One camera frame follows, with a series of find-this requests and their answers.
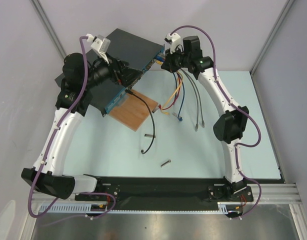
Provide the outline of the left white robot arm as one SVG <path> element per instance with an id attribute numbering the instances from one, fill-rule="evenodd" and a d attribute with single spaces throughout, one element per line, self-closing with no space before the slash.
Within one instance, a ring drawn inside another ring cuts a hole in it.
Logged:
<path id="1" fill-rule="evenodd" d="M 104 188 L 100 177 L 63 174 L 66 156 L 75 131 L 92 101 L 91 89 L 103 82 L 129 88 L 151 64 L 133 54 L 71 53 L 63 60 L 60 93 L 56 101 L 53 124 L 41 154 L 32 168 L 24 168 L 21 178 L 30 185 L 29 197 L 39 192 L 66 200 L 72 194 L 87 194 L 99 200 Z"/>

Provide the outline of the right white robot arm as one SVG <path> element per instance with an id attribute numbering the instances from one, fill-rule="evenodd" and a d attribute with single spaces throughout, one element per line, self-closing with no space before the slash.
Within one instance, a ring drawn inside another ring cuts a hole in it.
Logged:
<path id="1" fill-rule="evenodd" d="M 203 55 L 198 36 L 181 38 L 177 33 L 169 33 L 165 41 L 170 48 L 165 51 L 161 68 L 171 73 L 182 68 L 188 69 L 205 88 L 217 109 L 219 119 L 213 126 L 213 132 L 222 145 L 224 155 L 226 181 L 223 194 L 229 201 L 235 201 L 247 188 L 246 181 L 237 169 L 234 145 L 241 141 L 247 125 L 244 114 L 249 110 L 246 106 L 233 107 L 235 100 L 230 98 L 214 68 L 213 60 Z"/>

